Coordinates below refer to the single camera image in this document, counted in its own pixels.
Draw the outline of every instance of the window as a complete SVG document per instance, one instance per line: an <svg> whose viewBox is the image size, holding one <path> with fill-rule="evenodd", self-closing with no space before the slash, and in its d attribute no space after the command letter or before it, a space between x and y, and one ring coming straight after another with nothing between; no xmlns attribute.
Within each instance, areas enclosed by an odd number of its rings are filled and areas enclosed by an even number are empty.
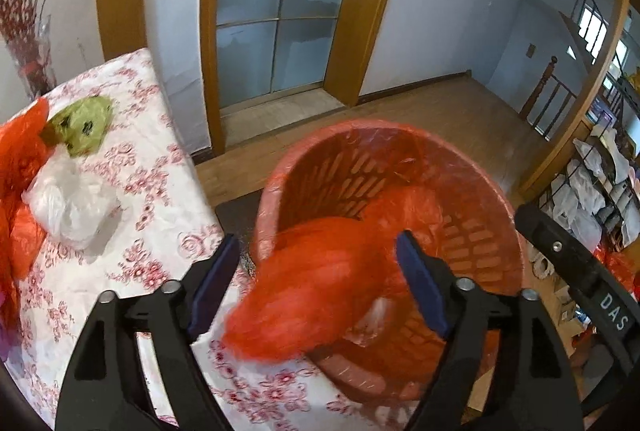
<svg viewBox="0 0 640 431"><path fill-rule="evenodd" d="M584 7L578 26L580 27L580 37L587 42L587 51L595 59L598 57L604 37L607 35L607 24L597 12L593 12L591 7L587 5Z"/></svg>
<svg viewBox="0 0 640 431"><path fill-rule="evenodd" d="M597 12L589 7L589 5L586 5L578 26L580 27L580 37L584 38L587 42L586 49L593 56L593 62L595 63L595 60L600 53L600 49L602 48L604 38L607 35L607 22L604 21ZM572 52L573 50L571 50L571 53L567 51L567 53L575 59L575 54L572 54ZM622 68L624 67L627 53L628 49L626 45L622 40L620 40L616 47L616 57L613 58L613 62L609 69L610 74L612 74L616 79L618 79L620 74L622 74Z"/></svg>

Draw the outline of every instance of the metal screw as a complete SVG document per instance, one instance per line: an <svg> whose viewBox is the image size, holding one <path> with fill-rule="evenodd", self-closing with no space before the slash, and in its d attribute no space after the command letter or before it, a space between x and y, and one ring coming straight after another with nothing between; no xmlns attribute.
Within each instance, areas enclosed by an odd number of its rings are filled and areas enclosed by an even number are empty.
<svg viewBox="0 0 640 431"><path fill-rule="evenodd" d="M110 303L116 299L116 293L113 290L105 290L98 296L98 302L102 304Z"/></svg>
<svg viewBox="0 0 640 431"><path fill-rule="evenodd" d="M474 280L469 279L468 277L461 277L456 281L456 286L464 292L469 292L470 290L476 288L476 283L474 283Z"/></svg>
<svg viewBox="0 0 640 431"><path fill-rule="evenodd" d="M526 288L522 291L522 297L527 301L537 301L540 299L539 294L532 288Z"/></svg>
<svg viewBox="0 0 640 431"><path fill-rule="evenodd" d="M173 294L180 290L180 282L177 279L170 279L162 283L160 290L162 290L164 294Z"/></svg>

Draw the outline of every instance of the floral wall decoration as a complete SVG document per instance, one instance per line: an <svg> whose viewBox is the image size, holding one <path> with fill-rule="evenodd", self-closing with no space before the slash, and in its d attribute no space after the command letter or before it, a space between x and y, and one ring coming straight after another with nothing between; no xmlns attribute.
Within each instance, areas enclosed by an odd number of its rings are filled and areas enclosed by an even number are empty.
<svg viewBox="0 0 640 431"><path fill-rule="evenodd" d="M0 34L30 99L57 85L51 65L46 1L0 0Z"/></svg>

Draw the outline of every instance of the glass vase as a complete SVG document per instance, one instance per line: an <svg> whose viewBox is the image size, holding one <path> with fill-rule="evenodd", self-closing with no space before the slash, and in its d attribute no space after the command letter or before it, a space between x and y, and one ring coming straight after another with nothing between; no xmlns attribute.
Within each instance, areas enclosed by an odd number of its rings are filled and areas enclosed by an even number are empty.
<svg viewBox="0 0 640 431"><path fill-rule="evenodd" d="M47 16L34 30L35 34L21 33L6 42L24 90L32 101L50 92L58 84L51 65L49 28L50 16Z"/></svg>

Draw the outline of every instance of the green plastic bag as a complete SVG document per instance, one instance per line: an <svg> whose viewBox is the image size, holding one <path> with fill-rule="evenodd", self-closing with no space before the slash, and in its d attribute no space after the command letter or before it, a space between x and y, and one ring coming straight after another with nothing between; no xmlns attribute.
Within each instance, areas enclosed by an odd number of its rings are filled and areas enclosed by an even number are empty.
<svg viewBox="0 0 640 431"><path fill-rule="evenodd" d="M108 97L87 97L56 113L42 133L48 146L66 144L70 156L93 153L111 124L113 112Z"/></svg>

